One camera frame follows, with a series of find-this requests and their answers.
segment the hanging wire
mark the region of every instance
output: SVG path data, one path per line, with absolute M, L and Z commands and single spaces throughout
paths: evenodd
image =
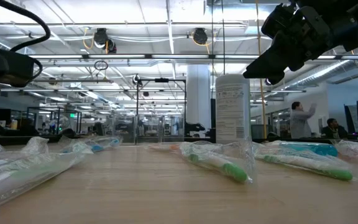
M 259 0 L 255 0 L 256 4 L 256 23 L 258 28 L 258 51 L 259 56 L 262 54 L 262 49 L 260 48 L 260 30 L 259 30 Z M 259 79 L 260 84 L 260 95 L 262 97 L 262 118 L 264 124 L 264 139 L 267 138 L 267 131 L 266 131 L 266 119 L 265 119 L 265 96 L 264 96 L 264 86 L 262 79 Z
M 224 35 L 224 14 L 223 14 L 223 1 L 222 1 L 222 26 L 223 26 L 223 75 L 226 74 L 226 43 Z
M 211 11 L 211 17 L 212 17 L 212 42 L 214 42 L 214 1 L 212 1 L 212 11 Z M 212 55 L 214 55 L 214 44 L 212 45 Z M 215 66 L 214 66 L 214 57 L 212 57 L 212 88 L 211 88 L 211 100 L 213 99 L 213 94 L 214 94 L 214 71 L 215 71 Z

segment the person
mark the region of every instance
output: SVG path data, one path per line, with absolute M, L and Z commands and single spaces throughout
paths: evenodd
M 334 118 L 327 120 L 328 126 L 321 130 L 321 134 L 325 135 L 326 138 L 331 139 L 342 139 L 347 138 L 347 131 L 344 127 L 340 126 Z
M 300 102 L 293 102 L 291 105 L 290 127 L 291 138 L 311 138 L 311 129 L 308 119 L 316 112 L 316 104 L 310 106 L 309 111 L 303 111 L 303 106 Z

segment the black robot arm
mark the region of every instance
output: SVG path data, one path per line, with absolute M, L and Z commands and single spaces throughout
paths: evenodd
M 339 45 L 346 51 L 358 48 L 358 0 L 291 0 L 274 9 L 261 31 L 273 39 L 272 45 L 243 75 L 274 85 L 287 67 L 297 71 Z

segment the wooden table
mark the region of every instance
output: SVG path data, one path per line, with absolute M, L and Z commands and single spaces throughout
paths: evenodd
M 0 223 L 358 223 L 358 178 L 257 163 L 237 184 L 138 146 L 84 162 L 0 206 Z

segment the green toothbrush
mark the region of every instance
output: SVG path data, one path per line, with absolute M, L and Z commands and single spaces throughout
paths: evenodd
M 353 175 L 348 170 L 337 169 L 325 162 L 316 161 L 314 159 L 308 159 L 300 156 L 283 156 L 283 155 L 263 155 L 257 156 L 259 159 L 263 159 L 266 162 L 289 164 L 293 166 L 302 167 L 312 170 L 318 174 L 326 175 L 339 180 L 352 180 Z
M 234 163 L 228 161 L 227 159 L 220 158 L 213 154 L 208 154 L 206 157 L 206 159 L 199 160 L 198 155 L 192 153 L 188 156 L 188 159 L 195 164 L 202 163 L 213 166 L 219 169 L 223 174 L 232 177 L 238 182 L 244 182 L 247 180 L 247 174 L 244 172 L 244 170 L 235 165 Z

